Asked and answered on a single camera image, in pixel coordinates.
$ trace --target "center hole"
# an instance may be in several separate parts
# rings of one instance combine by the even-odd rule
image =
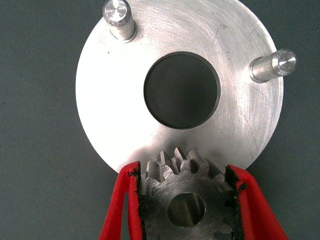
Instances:
[[[204,214],[204,201],[192,192],[177,195],[168,208],[170,221],[179,227],[193,227],[200,222]]]
[[[190,52],[159,59],[144,82],[145,103],[160,123],[189,129],[208,120],[218,105],[219,79],[213,66]]]

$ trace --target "metal plate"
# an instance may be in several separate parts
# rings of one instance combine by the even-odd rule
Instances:
[[[223,170],[247,168],[270,140],[281,111],[283,78],[250,79],[255,58],[276,51],[259,19],[237,0],[130,0],[138,32],[130,43],[110,34],[102,18],[82,50],[76,102],[98,154],[117,172],[160,151],[196,150]],[[220,100],[205,123],[191,129],[160,124],[147,109],[144,81],[150,67],[174,52],[205,58],[219,77]]]

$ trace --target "metal gear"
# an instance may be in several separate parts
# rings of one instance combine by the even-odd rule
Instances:
[[[162,151],[141,175],[139,212],[148,240],[216,240],[230,234],[225,206],[233,188],[224,174],[194,150],[187,157],[176,148],[170,158]]]

